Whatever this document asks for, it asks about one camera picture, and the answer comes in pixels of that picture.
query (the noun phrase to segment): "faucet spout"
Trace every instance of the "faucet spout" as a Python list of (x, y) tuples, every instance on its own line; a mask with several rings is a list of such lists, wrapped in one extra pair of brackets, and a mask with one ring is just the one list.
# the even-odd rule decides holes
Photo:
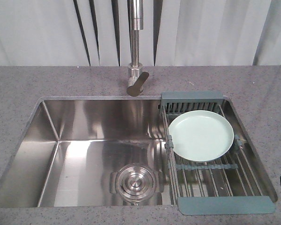
[(142, 93), (142, 85), (147, 80), (149, 73), (142, 72), (142, 64), (139, 62), (140, 43), (139, 31), (143, 29), (143, 3), (142, 0), (130, 0), (130, 49), (132, 62), (128, 65), (127, 94), (133, 97)]

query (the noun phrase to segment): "countertop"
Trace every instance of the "countertop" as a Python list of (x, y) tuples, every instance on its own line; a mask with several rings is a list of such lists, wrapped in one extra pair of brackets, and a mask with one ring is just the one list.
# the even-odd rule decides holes
[[(142, 95), (219, 90), (230, 97), (278, 195), (266, 215), (183, 216), (177, 206), (0, 209), (1, 224), (280, 224), (281, 66), (145, 67)], [(0, 178), (43, 96), (126, 95), (126, 67), (0, 67)]]

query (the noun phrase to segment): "light green plate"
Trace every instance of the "light green plate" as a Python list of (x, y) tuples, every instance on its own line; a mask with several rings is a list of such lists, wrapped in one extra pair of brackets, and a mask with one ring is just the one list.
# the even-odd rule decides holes
[(234, 132), (219, 114), (205, 110), (183, 113), (169, 126), (174, 152), (195, 162), (214, 160), (231, 147)]

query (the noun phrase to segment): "curtain fold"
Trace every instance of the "curtain fold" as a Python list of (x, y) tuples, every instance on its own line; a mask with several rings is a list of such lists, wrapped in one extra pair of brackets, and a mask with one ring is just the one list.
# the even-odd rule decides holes
[(89, 65), (71, 1), (0, 0), (0, 42), (1, 66)]
[[(0, 66), (88, 66), (87, 55), (91, 66), (127, 66), (127, 0), (75, 2), (79, 19), (71, 0), (0, 0)], [(143, 9), (144, 66), (281, 65), (281, 0), (143, 0)]]
[(94, 0), (101, 66), (118, 66), (111, 0)]
[(99, 66), (98, 47), (96, 43), (93, 18), (90, 11), (89, 0), (77, 0), (81, 22), (83, 25), (85, 39), (88, 45), (89, 59), (91, 66)]
[(254, 65), (281, 64), (281, 0), (273, 0), (256, 51)]

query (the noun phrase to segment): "drain strainer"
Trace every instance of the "drain strainer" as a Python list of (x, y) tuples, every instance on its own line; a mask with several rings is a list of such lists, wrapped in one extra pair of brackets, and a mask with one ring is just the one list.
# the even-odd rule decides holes
[(128, 202), (137, 203), (152, 197), (155, 186), (154, 173), (144, 165), (126, 165), (117, 174), (116, 190)]

